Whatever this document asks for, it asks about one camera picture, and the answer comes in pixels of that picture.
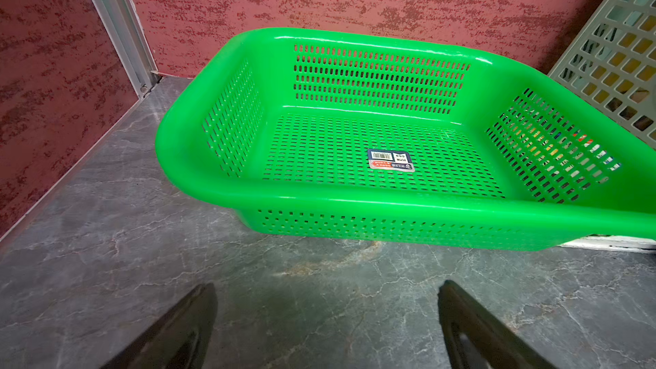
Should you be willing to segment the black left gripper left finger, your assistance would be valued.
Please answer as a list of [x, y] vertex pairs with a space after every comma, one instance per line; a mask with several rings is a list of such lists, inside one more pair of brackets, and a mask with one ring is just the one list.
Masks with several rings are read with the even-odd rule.
[[103, 367], [201, 368], [217, 310], [215, 286], [198, 285]]

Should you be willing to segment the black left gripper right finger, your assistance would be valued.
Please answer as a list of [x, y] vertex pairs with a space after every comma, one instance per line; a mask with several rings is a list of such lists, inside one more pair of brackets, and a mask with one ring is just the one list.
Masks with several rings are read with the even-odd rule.
[[554, 367], [453, 280], [440, 287], [437, 302], [451, 367]]

